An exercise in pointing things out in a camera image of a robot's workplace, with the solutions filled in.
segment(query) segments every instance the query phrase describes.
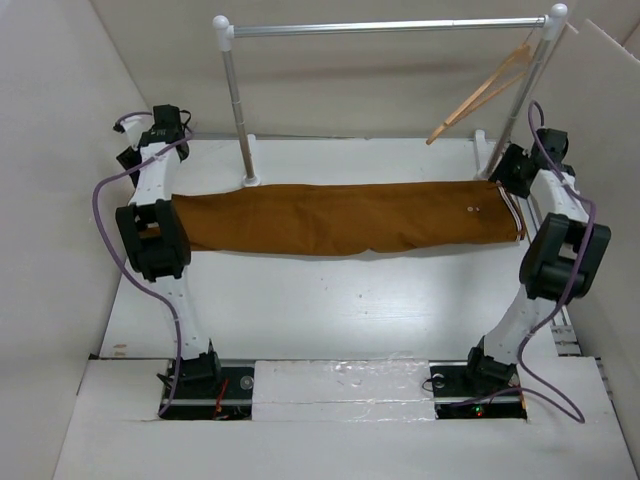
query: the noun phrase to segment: red wire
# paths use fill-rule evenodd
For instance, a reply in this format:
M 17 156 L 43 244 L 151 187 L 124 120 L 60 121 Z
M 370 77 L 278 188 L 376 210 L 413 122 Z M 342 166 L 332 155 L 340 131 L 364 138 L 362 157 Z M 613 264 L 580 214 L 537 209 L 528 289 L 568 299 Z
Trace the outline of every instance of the red wire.
M 220 392 L 220 395 L 218 395 L 218 398 L 216 399 L 216 408 L 213 411 L 213 418 L 216 418 L 218 413 L 220 413 L 220 411 L 222 411 L 222 408 L 220 407 L 220 402 L 222 401 L 222 397 L 224 397 L 224 392 L 227 391 L 227 386 L 228 385 L 229 385 L 229 379 L 227 378 L 224 381 L 224 383 L 222 384 L 222 391 Z

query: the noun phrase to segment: vertical pole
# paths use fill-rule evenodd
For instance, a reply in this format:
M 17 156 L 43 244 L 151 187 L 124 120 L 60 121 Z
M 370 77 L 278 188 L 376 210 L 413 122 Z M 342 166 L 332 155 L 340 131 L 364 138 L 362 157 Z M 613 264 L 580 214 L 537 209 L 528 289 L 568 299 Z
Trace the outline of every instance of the vertical pole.
M 231 56 L 233 27 L 229 25 L 229 20 L 223 15 L 218 15 L 213 19 L 213 27 L 216 29 L 216 33 L 218 34 L 218 46 L 222 52 L 224 70 L 227 74 L 231 107 L 233 108 L 233 117 L 236 123 L 236 131 L 238 132 L 240 152 L 242 153 L 242 161 L 246 172 L 246 175 L 242 180 L 242 184 L 245 187 L 256 186 L 260 184 L 260 179 L 253 168 L 251 149 L 249 148 L 249 137 L 247 136 L 247 131 L 244 126 L 244 115 L 242 114 L 242 106 L 240 104 L 240 92 L 238 91 L 238 82 L 236 80 L 236 72 L 233 66 L 233 57 Z
M 491 158 L 489 158 L 487 166 L 482 172 L 478 174 L 478 178 L 486 180 L 491 176 L 491 173 L 493 173 L 496 166 L 498 165 L 500 157 L 502 156 L 502 151 L 504 150 L 505 145 L 511 137 L 511 132 L 513 131 L 516 120 L 518 119 L 520 110 L 522 110 L 522 106 L 529 96 L 529 92 L 531 91 L 531 88 L 535 83 L 538 73 L 544 66 L 549 46 L 554 42 L 554 40 L 560 35 L 560 32 L 562 31 L 562 27 L 564 26 L 566 21 L 567 12 L 567 6 L 563 3 L 557 3 L 556 5 L 551 7 L 551 13 L 547 17 L 547 21 L 545 22 L 542 30 L 542 38 L 540 39 L 540 42 L 536 47 L 536 51 L 533 54 L 533 60 L 531 61 L 531 64 L 527 69 L 527 74 L 520 84 L 520 88 L 518 89 L 516 98 L 513 101 L 513 105 L 511 106 L 509 116 L 507 117 L 507 121 L 504 125 L 504 128 L 502 129 L 502 135 L 500 135 L 500 139 L 496 143 L 493 152 L 491 153 Z

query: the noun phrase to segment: metal rod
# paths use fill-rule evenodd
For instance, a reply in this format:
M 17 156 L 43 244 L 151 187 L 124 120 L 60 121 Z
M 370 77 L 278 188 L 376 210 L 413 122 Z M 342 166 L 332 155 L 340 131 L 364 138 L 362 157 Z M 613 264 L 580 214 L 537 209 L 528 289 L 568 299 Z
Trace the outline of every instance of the metal rod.
M 520 110 L 522 109 L 522 105 L 524 105 L 524 102 L 529 95 L 529 91 L 531 90 L 531 87 L 533 87 L 533 83 L 538 76 L 538 72 L 544 64 L 544 58 L 550 44 L 551 40 L 544 39 L 540 40 L 540 43 L 538 43 L 538 47 L 533 54 L 533 60 L 531 61 L 531 64 L 529 64 L 529 68 L 527 69 L 524 80 L 522 80 L 515 100 L 511 105 L 509 116 L 507 117 L 507 121 L 505 122 L 504 128 L 502 129 L 502 135 L 500 135 L 500 139 L 496 142 L 495 147 L 493 147 L 491 158 L 489 158 L 489 162 L 487 163 L 487 166 L 484 170 L 483 176 L 486 178 L 489 178 L 493 170 L 498 165 L 498 160 L 500 160 L 502 150 L 504 150 L 504 146 L 507 144 L 509 138 L 511 137 L 511 132 L 513 131 L 513 127 L 516 124 L 516 120 L 518 119 L 518 115 L 520 114 Z
M 544 66 L 547 51 L 549 50 L 550 45 L 560 36 L 560 32 L 562 32 L 562 27 L 564 27 L 567 19 L 567 13 L 567 6 L 562 3 L 557 3 L 551 7 L 551 12 L 547 17 L 547 22 L 545 22 L 544 29 L 542 30 L 542 37 L 540 38 L 540 42 L 533 54 L 533 59 L 527 69 L 527 74 L 520 84 L 518 93 L 513 101 L 511 110 L 509 111 L 509 116 L 507 117 L 507 121 L 502 129 L 502 135 L 500 135 L 500 139 L 493 148 L 493 152 L 487 162 L 487 166 L 482 170 L 482 172 L 478 173 L 479 178 L 489 178 L 491 173 L 493 173 L 495 168 L 498 166 L 502 156 L 502 151 L 511 138 L 511 132 L 513 131 L 516 120 L 518 119 L 520 110 L 522 110 L 522 106 L 527 100 L 529 92 L 533 88 L 536 78 L 538 77 L 538 73 Z
M 494 28 L 542 28 L 546 17 L 486 18 L 478 20 L 420 20 L 406 22 L 329 23 L 233 27 L 233 38 L 323 35 L 330 33 L 420 32 L 425 30 L 475 30 Z
M 251 149 L 249 148 L 249 137 L 244 128 L 244 116 L 242 115 L 242 106 L 240 105 L 240 92 L 238 91 L 238 82 L 236 80 L 236 72 L 233 66 L 233 57 L 231 50 L 222 52 L 224 60 L 224 70 L 227 74 L 227 83 L 229 84 L 229 95 L 231 96 L 231 107 L 233 108 L 233 117 L 236 121 L 236 131 L 238 132 L 238 141 L 240 142 L 240 151 L 242 152 L 242 161 L 244 169 L 247 173 L 245 181 L 253 181 L 256 178 L 253 169 L 253 161 L 251 159 Z

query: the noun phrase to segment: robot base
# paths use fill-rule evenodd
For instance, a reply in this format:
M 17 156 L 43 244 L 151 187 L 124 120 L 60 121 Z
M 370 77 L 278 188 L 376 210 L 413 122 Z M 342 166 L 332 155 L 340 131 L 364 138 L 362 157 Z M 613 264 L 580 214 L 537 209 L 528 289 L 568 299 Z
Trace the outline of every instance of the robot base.
M 243 362 L 222 365 L 221 381 L 211 383 L 211 388 L 181 388 L 169 409 L 162 415 L 164 420 L 247 420 L 251 418 L 253 397 L 254 363 Z M 167 376 L 173 374 L 173 364 Z M 165 382 L 161 407 L 167 402 L 170 385 Z
M 436 418 L 483 419 L 483 418 L 527 418 L 527 411 L 520 395 L 506 394 L 496 396 L 490 402 L 471 403 L 460 406 L 466 400 L 482 397 L 486 391 L 467 378 L 467 362 L 430 362 L 431 378 L 425 381 L 433 389 Z

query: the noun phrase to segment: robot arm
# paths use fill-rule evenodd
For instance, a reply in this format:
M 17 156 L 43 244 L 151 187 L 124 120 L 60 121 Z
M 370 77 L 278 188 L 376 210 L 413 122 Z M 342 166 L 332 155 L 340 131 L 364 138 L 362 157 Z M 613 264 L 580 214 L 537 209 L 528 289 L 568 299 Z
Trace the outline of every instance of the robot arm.
M 118 156 L 125 169 L 150 160 L 167 145 L 185 138 L 186 128 L 177 107 L 154 107 L 153 116 L 154 124 L 146 131 L 141 117 L 120 125 L 131 144 Z M 116 221 L 133 270 L 141 273 L 148 288 L 167 298 L 178 313 L 181 390 L 215 390 L 221 381 L 220 362 L 211 340 L 199 331 L 186 275 L 191 262 L 189 239 L 171 200 L 176 173 L 188 155 L 188 146 L 182 144 L 157 157 L 139 171 L 139 176 L 132 176 L 135 193 L 127 206 L 116 210 Z M 172 324 L 170 312 L 165 311 L 165 315 Z M 169 382 L 164 376 L 161 380 Z
M 549 133 L 545 130 L 541 133 L 543 138 L 557 140 L 558 137 L 562 138 L 564 132 L 553 130 Z M 523 152 L 517 145 L 512 147 Z M 562 143 L 556 147 L 560 148 L 547 148 L 552 152 L 561 152 L 560 156 L 554 158 L 560 164 L 566 148 Z M 545 220 L 522 260 L 519 275 L 521 285 L 515 299 L 498 325 L 483 336 L 478 346 L 469 353 L 466 376 L 475 383 L 479 396 L 509 385 L 516 373 L 520 345 L 532 329 L 551 314 L 562 296 L 589 219 L 582 204 L 570 196 L 563 186 L 568 184 L 575 191 L 573 169 L 563 166 L 561 181 L 553 172 L 539 167 L 535 149 L 532 152 L 533 158 L 521 154 L 517 161 L 512 159 L 511 163 L 505 154 L 505 166 L 508 168 L 502 171 L 502 178 L 493 178 L 507 185 L 510 193 L 525 197 L 533 193 L 538 213 Z M 522 175 L 521 172 L 527 170 L 524 181 L 522 177 L 514 179 L 514 172 Z M 567 303 L 575 297 L 583 297 L 589 291 L 610 238 L 608 227 L 594 226 Z

